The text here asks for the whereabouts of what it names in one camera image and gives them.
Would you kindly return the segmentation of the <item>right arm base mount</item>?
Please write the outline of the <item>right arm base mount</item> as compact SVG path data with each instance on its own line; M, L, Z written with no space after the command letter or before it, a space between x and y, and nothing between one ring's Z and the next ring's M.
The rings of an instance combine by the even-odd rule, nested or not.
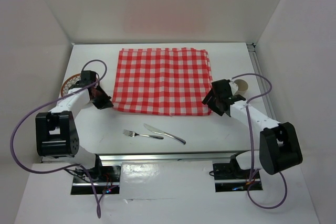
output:
M250 182L249 169L242 170L229 163L214 163L209 175L214 179L217 193L247 191L250 185L251 190L263 190L259 173Z

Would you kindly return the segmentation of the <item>red white checkered cloth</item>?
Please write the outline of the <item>red white checkered cloth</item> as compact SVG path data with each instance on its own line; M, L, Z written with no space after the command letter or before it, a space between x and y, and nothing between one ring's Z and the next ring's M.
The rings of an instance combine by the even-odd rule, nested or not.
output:
M202 101L211 82L211 64L205 49L123 48L112 103L125 113L208 116L211 111Z

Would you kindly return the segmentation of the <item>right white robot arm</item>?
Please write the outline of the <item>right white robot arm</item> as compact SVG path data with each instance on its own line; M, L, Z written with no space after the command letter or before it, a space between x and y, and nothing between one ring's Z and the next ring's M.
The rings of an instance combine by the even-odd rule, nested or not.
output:
M280 123L251 106L240 94L232 91L233 82L223 79L212 82L202 103L216 114L226 114L247 126L250 150L230 163L229 172L235 178L247 172L244 161L250 157L250 171L262 169L274 175L303 162L296 129L289 122Z

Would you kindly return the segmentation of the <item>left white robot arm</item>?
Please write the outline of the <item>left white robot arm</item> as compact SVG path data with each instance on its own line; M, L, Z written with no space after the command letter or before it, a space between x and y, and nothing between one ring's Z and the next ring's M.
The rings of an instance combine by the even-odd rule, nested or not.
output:
M80 146L75 118L88 103L98 110L113 107L111 97L97 81L96 72L82 71L80 80L70 87L68 94L53 109L38 113L35 117L38 155L83 165L86 168L85 176L93 182L103 177L104 169L97 154Z

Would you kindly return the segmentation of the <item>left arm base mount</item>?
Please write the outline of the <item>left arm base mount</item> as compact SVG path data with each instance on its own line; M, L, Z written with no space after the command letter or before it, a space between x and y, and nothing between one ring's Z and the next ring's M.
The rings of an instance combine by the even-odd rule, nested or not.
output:
M120 164L101 166L99 170L92 168L88 171L98 195L120 193ZM93 195L89 177L82 169L73 168L66 170L66 172L72 176L71 195Z

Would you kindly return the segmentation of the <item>patterned plate brown rim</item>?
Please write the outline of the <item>patterned plate brown rim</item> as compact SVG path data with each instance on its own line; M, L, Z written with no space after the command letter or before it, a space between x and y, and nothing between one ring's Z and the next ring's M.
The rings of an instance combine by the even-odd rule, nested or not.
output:
M75 74L69 77L61 86L60 96L63 97L68 94L68 91L72 85L74 85L77 81L80 80L80 74Z

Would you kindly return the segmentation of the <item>brown paper cup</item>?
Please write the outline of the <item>brown paper cup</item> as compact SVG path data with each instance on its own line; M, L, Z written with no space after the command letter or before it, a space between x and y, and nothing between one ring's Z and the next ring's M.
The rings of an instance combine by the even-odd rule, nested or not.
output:
M234 83L237 85L237 91L235 94L244 95L248 90L248 83L242 79L236 79Z

